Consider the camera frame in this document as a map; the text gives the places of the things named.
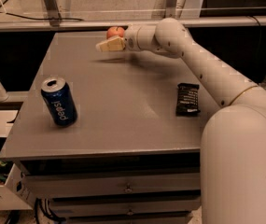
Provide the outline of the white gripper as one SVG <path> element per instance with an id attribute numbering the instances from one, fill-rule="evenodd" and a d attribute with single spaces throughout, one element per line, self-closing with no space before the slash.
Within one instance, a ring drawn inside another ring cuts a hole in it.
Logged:
<path id="1" fill-rule="evenodd" d="M 125 46 L 132 51 L 154 51 L 157 48 L 155 29 L 154 25 L 130 25 L 124 32 L 124 41 L 120 36 L 115 35 L 98 43 L 95 47 L 101 52 L 121 51 Z"/>

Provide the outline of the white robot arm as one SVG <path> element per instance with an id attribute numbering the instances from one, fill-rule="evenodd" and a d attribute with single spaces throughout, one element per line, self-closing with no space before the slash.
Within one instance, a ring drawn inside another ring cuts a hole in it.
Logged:
<path id="1" fill-rule="evenodd" d="M 220 107 L 201 141 L 203 224 L 266 224 L 266 90 L 196 43 L 172 18 L 131 25 L 96 48 L 169 53 L 188 66 Z"/>

